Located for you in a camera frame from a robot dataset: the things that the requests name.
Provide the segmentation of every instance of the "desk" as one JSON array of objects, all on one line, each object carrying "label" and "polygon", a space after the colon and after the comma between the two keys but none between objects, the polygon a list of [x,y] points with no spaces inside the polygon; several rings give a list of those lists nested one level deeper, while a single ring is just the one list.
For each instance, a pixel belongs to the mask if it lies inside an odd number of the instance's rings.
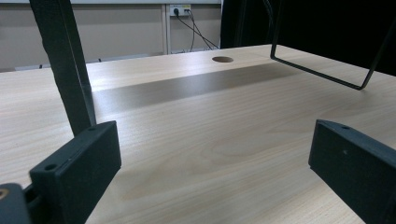
[{"label": "desk", "polygon": [[[354,91],[269,59],[270,47],[88,64],[122,167],[88,223],[361,223],[308,166],[316,119],[396,147],[396,78]],[[215,56],[233,58],[215,63]],[[279,47],[320,72],[357,67]],[[0,183],[73,136],[49,69],[0,74]]]}]

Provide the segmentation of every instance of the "screw hole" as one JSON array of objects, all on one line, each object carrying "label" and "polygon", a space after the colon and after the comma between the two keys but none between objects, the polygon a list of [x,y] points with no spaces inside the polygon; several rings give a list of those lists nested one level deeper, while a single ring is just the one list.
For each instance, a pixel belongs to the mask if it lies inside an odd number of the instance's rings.
[{"label": "screw hole", "polygon": [[55,164],[51,164],[51,165],[46,166],[46,167],[44,168],[44,170],[46,170],[46,171],[51,171],[51,170],[55,169],[55,167],[56,167]]}]

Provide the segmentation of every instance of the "black vertical post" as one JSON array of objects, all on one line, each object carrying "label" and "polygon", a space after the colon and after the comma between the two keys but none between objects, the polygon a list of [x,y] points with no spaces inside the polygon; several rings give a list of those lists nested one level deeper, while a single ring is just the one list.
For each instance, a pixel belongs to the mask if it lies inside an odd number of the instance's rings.
[{"label": "black vertical post", "polygon": [[30,0],[73,134],[96,124],[92,89],[70,0]]}]

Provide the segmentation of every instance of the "black wire frame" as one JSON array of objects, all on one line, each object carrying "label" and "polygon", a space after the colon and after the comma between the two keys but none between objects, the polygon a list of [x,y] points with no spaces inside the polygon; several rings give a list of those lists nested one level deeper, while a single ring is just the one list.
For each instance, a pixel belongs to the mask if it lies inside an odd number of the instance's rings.
[{"label": "black wire frame", "polygon": [[272,47],[271,47],[271,55],[270,55],[271,59],[273,59],[275,61],[278,61],[280,63],[287,64],[289,66],[298,68],[300,70],[303,70],[305,72],[311,73],[311,74],[316,75],[318,77],[323,77],[323,78],[329,79],[329,80],[331,80],[333,82],[339,83],[339,84],[347,86],[349,88],[352,88],[352,89],[355,89],[355,90],[358,90],[358,91],[363,90],[367,86],[367,84],[369,83],[370,78],[372,77],[372,74],[373,74],[374,70],[376,69],[376,66],[378,65],[378,63],[379,63],[379,61],[380,61],[380,59],[382,57],[382,54],[384,53],[386,47],[389,45],[389,42],[390,42],[393,34],[395,33],[395,30],[396,30],[396,17],[394,18],[394,20],[392,22],[392,25],[390,26],[389,31],[388,31],[387,35],[385,36],[384,41],[381,44],[381,47],[379,48],[377,54],[375,55],[375,58],[374,58],[373,62],[371,63],[369,72],[367,73],[365,79],[363,80],[363,83],[360,86],[358,86],[358,85],[355,85],[353,83],[350,83],[350,82],[344,81],[342,79],[339,79],[337,77],[331,77],[329,75],[320,73],[318,71],[312,70],[310,68],[301,66],[301,65],[296,64],[296,63],[291,63],[291,62],[285,61],[285,60],[277,58],[275,56],[275,54],[276,54],[276,45],[277,45],[277,42],[278,42],[278,39],[279,39],[280,26],[281,26],[281,23],[282,23],[281,20],[282,20],[282,17],[283,17],[284,5],[285,5],[284,4],[284,0],[280,0],[279,11],[278,11],[277,20],[276,20],[276,28],[275,28],[275,31],[274,31],[274,38],[273,38],[273,43],[272,43]]}]

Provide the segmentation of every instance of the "black metal rod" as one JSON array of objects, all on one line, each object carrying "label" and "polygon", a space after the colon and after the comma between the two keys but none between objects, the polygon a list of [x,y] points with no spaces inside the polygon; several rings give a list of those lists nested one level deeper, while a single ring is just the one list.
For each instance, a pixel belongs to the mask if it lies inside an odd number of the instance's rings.
[{"label": "black metal rod", "polygon": [[336,83],[339,83],[341,85],[347,86],[347,87],[352,88],[354,90],[358,90],[358,91],[363,90],[367,86],[367,84],[369,83],[370,78],[372,77],[372,74],[373,74],[373,72],[376,69],[376,66],[378,65],[379,61],[381,60],[381,57],[382,57],[387,45],[389,44],[389,42],[390,42],[390,40],[391,40],[391,38],[392,38],[392,36],[394,34],[394,30],[396,29],[396,17],[393,20],[393,23],[390,26],[389,31],[388,31],[384,41],[382,42],[379,51],[377,52],[373,62],[371,63],[370,69],[369,69],[366,77],[364,78],[363,83],[359,86],[359,85],[355,85],[353,83],[344,81],[342,79],[339,79],[339,78],[336,78],[336,77],[331,77],[329,75],[317,72],[317,71],[312,70],[310,68],[301,66],[301,65],[296,64],[296,63],[291,63],[291,62],[288,62],[288,61],[285,61],[283,59],[280,59],[280,58],[276,57],[276,45],[277,45],[278,39],[279,39],[280,26],[281,26],[282,17],[283,17],[284,6],[285,6],[284,0],[280,0],[279,12],[278,12],[277,20],[276,20],[276,28],[275,28],[275,31],[274,31],[274,38],[273,38],[273,43],[272,43],[272,47],[271,47],[271,54],[270,54],[271,59],[273,59],[275,61],[278,61],[280,63],[287,64],[289,66],[298,68],[300,70],[303,70],[305,72],[311,73],[311,74],[316,75],[318,77],[323,77],[323,78],[329,79],[329,80],[331,80],[333,82],[336,82]]},{"label": "black metal rod", "polygon": [[73,134],[96,124],[92,89],[69,0],[30,0]]}]

